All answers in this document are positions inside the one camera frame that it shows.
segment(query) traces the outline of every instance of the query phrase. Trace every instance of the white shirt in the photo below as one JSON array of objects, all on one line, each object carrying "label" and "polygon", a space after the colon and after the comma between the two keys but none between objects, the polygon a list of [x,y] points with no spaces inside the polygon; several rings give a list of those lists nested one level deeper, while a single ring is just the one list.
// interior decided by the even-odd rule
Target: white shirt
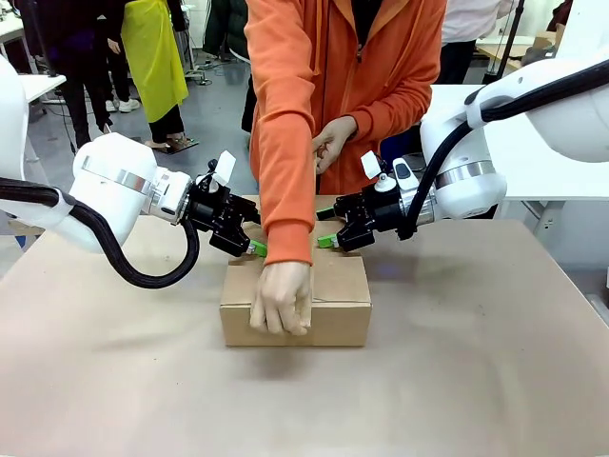
[{"label": "white shirt", "polygon": [[448,0],[442,43],[462,43],[484,37],[518,0]]}]

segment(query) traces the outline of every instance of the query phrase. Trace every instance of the person's hand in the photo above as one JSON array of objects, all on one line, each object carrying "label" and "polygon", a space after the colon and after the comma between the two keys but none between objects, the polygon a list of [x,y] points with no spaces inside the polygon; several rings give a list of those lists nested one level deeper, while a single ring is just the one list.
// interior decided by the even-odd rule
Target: person's hand
[{"label": "person's hand", "polygon": [[267,265],[258,282],[249,324],[259,331],[306,335],[311,327],[311,266],[305,262]]},{"label": "person's hand", "polygon": [[120,54],[121,53],[121,45],[119,45],[118,42],[116,42],[114,40],[108,39],[108,47],[115,54]]},{"label": "person's hand", "polygon": [[358,124],[353,117],[343,116],[328,123],[322,132],[313,138],[317,174],[322,174],[339,158],[344,143],[357,129]]}]

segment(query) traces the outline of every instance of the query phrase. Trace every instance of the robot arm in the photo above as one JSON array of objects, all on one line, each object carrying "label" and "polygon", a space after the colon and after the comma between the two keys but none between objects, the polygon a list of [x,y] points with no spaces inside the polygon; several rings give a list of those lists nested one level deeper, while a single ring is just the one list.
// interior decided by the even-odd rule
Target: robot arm
[{"label": "robot arm", "polygon": [[[17,73],[2,57],[0,79],[6,88],[0,100],[0,128],[5,130],[1,210],[28,225],[56,231],[89,251],[104,252],[125,280],[141,288],[164,288],[188,274],[199,255],[197,230],[211,231],[209,243],[231,255],[265,255],[265,247],[250,241],[242,229],[245,221],[260,224],[255,204],[226,186],[235,164],[227,151],[209,163],[207,174],[192,180],[158,167],[150,148],[112,133],[79,150],[69,193],[26,181],[28,104]],[[121,250],[141,212],[185,230],[187,255],[166,275],[137,271]]]},{"label": "robot arm", "polygon": [[526,113],[545,142],[582,162],[609,161],[609,51],[582,61],[544,60],[470,94],[463,105],[426,116],[421,137],[426,171],[421,182],[403,159],[392,169],[363,158],[368,177],[379,181],[339,197],[323,220],[345,218],[322,247],[361,248],[374,243],[374,230],[394,229],[401,240],[417,226],[442,218],[483,214],[505,197],[507,184],[496,173],[482,127]]}]

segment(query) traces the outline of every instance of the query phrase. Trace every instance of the dark jacket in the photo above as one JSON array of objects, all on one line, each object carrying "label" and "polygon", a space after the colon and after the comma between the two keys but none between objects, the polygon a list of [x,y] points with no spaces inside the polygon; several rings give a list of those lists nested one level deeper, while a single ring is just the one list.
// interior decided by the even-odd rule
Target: dark jacket
[{"label": "dark jacket", "polygon": [[247,24],[246,0],[211,0],[203,50],[218,55],[226,38],[228,47],[249,60],[244,28]]},{"label": "dark jacket", "polygon": [[92,32],[102,10],[97,1],[84,0],[38,0],[35,6],[31,0],[22,0],[15,6],[21,11],[29,50],[36,55],[42,55],[40,39],[52,50],[64,46],[74,35]]}]

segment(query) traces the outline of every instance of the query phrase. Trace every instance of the black pants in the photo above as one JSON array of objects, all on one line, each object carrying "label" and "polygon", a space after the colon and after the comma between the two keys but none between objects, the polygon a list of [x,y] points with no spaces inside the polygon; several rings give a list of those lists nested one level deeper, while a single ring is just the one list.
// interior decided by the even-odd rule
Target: black pants
[{"label": "black pants", "polygon": [[440,76],[436,84],[463,84],[475,50],[476,40],[444,45],[440,56]]},{"label": "black pants", "polygon": [[94,52],[64,53],[52,64],[59,74],[66,76],[66,82],[61,85],[60,89],[68,106],[69,117],[72,119],[76,146],[81,148],[85,143],[91,141],[88,134],[85,88],[87,88],[95,123],[99,130],[104,131],[105,124],[112,125],[106,111],[99,59]]},{"label": "black pants", "polygon": [[[108,46],[108,30],[106,20],[98,20],[97,27],[95,29],[95,52],[101,59],[101,65],[104,69],[102,85],[104,89],[104,95],[106,100],[113,100],[112,96],[112,83],[116,89],[116,96],[119,100],[126,102],[129,99],[129,81],[127,59],[125,57],[125,51],[123,42],[119,40],[121,47],[121,53],[115,54]],[[110,83],[110,77],[108,70],[112,73],[112,82]]]},{"label": "black pants", "polygon": [[246,107],[244,108],[244,115],[241,118],[241,129],[248,133],[251,133],[251,128],[254,123],[254,109],[256,108],[256,92],[254,92],[254,81],[249,76],[249,82],[247,84],[247,95],[246,95]]},{"label": "black pants", "polygon": [[152,141],[155,143],[165,143],[167,136],[173,133],[182,133],[184,123],[180,116],[180,109],[176,105],[169,112],[156,122],[150,123]]}]

